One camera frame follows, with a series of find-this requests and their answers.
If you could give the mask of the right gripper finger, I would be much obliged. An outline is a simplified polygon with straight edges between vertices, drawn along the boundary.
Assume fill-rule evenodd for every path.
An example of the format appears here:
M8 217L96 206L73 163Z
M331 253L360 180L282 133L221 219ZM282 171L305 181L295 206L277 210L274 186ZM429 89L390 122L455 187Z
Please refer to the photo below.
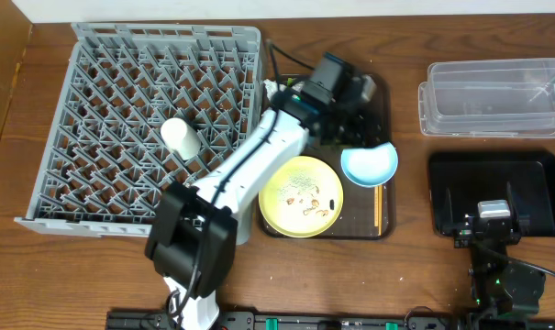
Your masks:
M520 217L516 206L516 195L510 181L506 184L506 193L507 193L507 202L510 208L512 223L514 225L518 225Z
M452 200L450 189L447 188L445 191L445 201L443 205L443 228L452 229L453 226L453 216L452 216Z

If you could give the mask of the light blue bowl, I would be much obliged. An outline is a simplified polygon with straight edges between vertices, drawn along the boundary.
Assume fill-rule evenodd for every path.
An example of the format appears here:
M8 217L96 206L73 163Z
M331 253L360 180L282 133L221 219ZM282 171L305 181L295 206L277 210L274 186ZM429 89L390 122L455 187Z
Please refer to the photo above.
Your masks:
M399 163L397 150L390 142L374 148L345 148L340 165L345 176L360 187L372 188L390 181Z

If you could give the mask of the white plastic cup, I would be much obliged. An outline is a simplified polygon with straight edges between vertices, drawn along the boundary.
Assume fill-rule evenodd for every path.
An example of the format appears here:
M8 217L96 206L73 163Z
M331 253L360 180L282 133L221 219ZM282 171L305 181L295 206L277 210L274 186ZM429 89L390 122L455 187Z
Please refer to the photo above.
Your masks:
M167 119L161 125L161 137L166 147L182 160L198 155L201 141L196 131L178 117Z

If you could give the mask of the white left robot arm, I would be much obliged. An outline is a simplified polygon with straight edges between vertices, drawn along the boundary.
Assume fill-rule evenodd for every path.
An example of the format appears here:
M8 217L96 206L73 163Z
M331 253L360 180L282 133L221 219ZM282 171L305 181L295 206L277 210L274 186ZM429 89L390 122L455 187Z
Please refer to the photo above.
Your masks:
M275 87L260 123L228 159L190 186L174 181L161 195L145 255L170 287L166 314L173 329L212 327L216 289L250 232L243 211L309 139L365 144L361 112L377 90L371 75L325 53L310 75L294 84L277 78Z

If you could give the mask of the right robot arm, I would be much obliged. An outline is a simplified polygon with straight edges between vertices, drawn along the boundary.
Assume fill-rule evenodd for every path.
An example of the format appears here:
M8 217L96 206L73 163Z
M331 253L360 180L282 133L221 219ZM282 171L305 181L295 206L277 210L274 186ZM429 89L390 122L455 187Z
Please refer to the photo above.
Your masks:
M469 276L476 307L456 316L450 329L537 329L530 318L539 312L539 300L548 276L555 271L507 255L506 248L528 233L530 220L516 209L510 183L506 198L477 203L475 215L446 225L455 248L471 253Z

